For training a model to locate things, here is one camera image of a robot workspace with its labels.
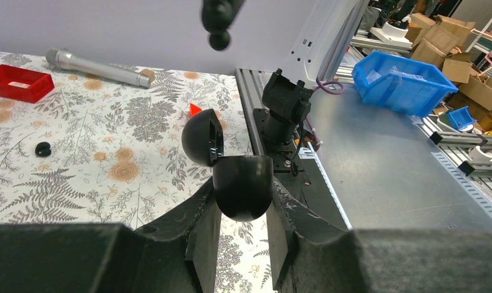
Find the silver microphone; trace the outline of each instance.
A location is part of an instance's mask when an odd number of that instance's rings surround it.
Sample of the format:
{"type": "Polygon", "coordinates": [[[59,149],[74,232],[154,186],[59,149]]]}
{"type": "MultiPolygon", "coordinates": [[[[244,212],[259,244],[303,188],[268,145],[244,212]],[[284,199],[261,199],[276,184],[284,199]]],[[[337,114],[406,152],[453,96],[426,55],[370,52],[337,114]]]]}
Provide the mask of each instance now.
{"type": "Polygon", "coordinates": [[[145,74],[91,61],[76,56],[66,49],[49,49],[46,53],[46,61],[55,67],[65,70],[78,70],[126,84],[147,88],[151,87],[151,79],[145,74]]]}

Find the floral pattern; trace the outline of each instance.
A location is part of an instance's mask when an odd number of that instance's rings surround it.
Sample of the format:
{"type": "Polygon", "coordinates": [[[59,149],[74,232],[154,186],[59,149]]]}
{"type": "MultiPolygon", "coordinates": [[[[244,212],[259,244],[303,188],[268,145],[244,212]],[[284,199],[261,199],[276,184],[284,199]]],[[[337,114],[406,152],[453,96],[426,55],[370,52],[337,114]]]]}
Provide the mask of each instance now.
{"type": "MultiPolygon", "coordinates": [[[[250,154],[235,79],[150,70],[150,89],[50,70],[44,57],[0,52],[0,64],[52,76],[35,104],[0,98],[0,223],[121,222],[132,229],[190,197],[211,176],[181,147],[190,103],[217,112],[226,154],[250,154]],[[52,155],[36,157],[47,141],[52,155]]],[[[216,292],[273,292],[266,218],[223,216],[216,292]]]]}

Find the red tray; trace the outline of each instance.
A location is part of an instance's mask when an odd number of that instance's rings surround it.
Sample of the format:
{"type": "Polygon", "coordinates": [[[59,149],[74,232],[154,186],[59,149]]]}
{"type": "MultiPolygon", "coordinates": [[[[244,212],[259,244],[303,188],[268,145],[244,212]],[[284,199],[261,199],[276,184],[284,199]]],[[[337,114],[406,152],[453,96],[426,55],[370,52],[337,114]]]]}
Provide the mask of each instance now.
{"type": "Polygon", "coordinates": [[[52,76],[19,67],[0,65],[0,96],[36,103],[54,89],[52,76]]]}

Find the black cable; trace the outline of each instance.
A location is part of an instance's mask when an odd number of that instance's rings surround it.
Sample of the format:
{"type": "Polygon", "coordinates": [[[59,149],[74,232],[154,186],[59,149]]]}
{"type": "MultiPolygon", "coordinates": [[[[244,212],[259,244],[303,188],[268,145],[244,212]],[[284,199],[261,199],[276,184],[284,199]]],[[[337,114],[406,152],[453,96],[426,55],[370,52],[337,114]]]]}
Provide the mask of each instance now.
{"type": "Polygon", "coordinates": [[[294,152],[293,157],[291,157],[291,175],[293,175],[293,177],[298,176],[298,169],[295,170],[296,163],[294,162],[294,159],[300,152],[300,148],[302,147],[302,143],[303,143],[303,121],[300,122],[300,125],[298,126],[298,130],[300,133],[300,139],[298,140],[298,146],[296,147],[296,151],[294,152]]]}

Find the blue container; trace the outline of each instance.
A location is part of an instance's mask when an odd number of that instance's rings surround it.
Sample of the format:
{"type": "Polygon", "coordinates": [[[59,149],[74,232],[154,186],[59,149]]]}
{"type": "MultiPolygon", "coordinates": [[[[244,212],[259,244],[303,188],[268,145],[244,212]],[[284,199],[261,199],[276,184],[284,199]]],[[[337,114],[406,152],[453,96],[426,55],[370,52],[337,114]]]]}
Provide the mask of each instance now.
{"type": "Polygon", "coordinates": [[[458,91],[434,65],[377,51],[358,62],[352,76],[363,103],[419,117],[458,91]]]}
{"type": "Polygon", "coordinates": [[[469,106],[447,112],[446,115],[456,130],[460,130],[476,122],[471,114],[469,114],[469,106]]]}

